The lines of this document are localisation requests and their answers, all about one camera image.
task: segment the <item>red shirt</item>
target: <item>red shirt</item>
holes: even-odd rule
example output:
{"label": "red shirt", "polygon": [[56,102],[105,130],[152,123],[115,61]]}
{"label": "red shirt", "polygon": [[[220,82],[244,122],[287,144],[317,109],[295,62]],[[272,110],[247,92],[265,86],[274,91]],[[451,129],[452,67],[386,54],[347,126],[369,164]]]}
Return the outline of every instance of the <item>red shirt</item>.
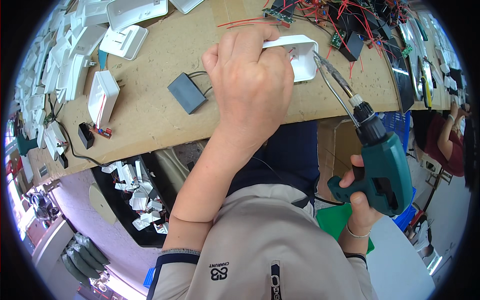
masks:
{"label": "red shirt", "polygon": [[437,142],[445,124],[445,119],[439,114],[435,114],[427,131],[427,143],[425,145],[425,153],[431,158],[438,161],[442,168],[448,173],[462,177],[463,176],[463,137],[451,131],[448,139],[453,143],[452,156],[450,160],[446,160],[443,153],[438,148]]}

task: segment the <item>blue plastic crate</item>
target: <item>blue plastic crate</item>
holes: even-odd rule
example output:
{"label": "blue plastic crate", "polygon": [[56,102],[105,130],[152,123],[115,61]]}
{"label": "blue plastic crate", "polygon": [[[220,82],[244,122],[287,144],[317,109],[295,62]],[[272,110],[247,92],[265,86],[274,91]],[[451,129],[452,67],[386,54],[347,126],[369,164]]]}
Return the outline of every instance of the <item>blue plastic crate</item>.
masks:
{"label": "blue plastic crate", "polygon": [[152,284],[152,281],[153,281],[154,274],[155,274],[155,268],[148,269],[147,276],[145,277],[145,280],[144,280],[144,287],[150,288],[150,285]]}
{"label": "blue plastic crate", "polygon": [[401,213],[399,216],[396,217],[393,222],[400,228],[401,231],[405,231],[407,228],[407,225],[410,223],[410,221],[413,219],[415,216],[415,212],[417,211],[413,206],[413,199],[415,198],[415,194],[417,193],[417,189],[413,188],[413,195],[412,195],[412,201],[410,201],[410,205],[408,208]]}
{"label": "blue plastic crate", "polygon": [[386,111],[382,123],[387,132],[395,132],[403,145],[403,150],[407,153],[408,133],[410,131],[410,111],[402,115],[399,111]]}

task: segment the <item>green soldering iron handle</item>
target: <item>green soldering iron handle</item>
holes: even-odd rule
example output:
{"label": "green soldering iron handle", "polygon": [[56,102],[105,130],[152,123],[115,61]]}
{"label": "green soldering iron handle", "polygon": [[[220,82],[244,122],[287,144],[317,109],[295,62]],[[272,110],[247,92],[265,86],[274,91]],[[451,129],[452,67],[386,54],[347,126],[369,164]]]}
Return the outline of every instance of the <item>green soldering iron handle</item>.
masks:
{"label": "green soldering iron handle", "polygon": [[[341,188],[338,184],[339,176],[332,177],[327,185],[335,199],[350,203],[350,196],[354,192],[364,192],[368,203],[378,212],[387,216],[401,214],[412,201],[413,189],[407,157],[397,134],[387,133],[386,140],[373,146],[364,146],[361,150],[364,163],[363,178],[355,176],[355,181],[347,187]],[[385,194],[377,191],[375,184],[385,183],[388,178],[396,201],[389,203]]]}

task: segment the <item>cardboard box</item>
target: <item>cardboard box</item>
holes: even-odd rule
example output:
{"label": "cardboard box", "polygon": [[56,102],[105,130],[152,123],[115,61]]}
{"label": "cardboard box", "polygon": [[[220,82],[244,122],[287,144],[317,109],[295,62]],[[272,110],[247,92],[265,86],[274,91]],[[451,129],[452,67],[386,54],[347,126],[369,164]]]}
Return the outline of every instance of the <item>cardboard box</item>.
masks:
{"label": "cardboard box", "polygon": [[361,154],[361,143],[348,116],[319,120],[317,134],[320,171],[318,196],[338,203],[328,189],[327,182],[335,175],[343,177],[352,168],[350,156]]}

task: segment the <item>charunt logo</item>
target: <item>charunt logo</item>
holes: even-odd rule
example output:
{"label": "charunt logo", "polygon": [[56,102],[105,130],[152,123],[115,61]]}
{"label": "charunt logo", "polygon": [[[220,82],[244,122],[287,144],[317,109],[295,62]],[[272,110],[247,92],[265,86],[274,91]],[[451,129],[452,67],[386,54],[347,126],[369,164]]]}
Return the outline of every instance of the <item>charunt logo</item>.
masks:
{"label": "charunt logo", "polygon": [[210,270],[210,274],[212,275],[211,279],[216,281],[216,280],[223,280],[227,278],[228,268],[226,267],[226,265],[229,265],[229,262],[220,263],[220,264],[210,264],[208,267],[213,268]]}

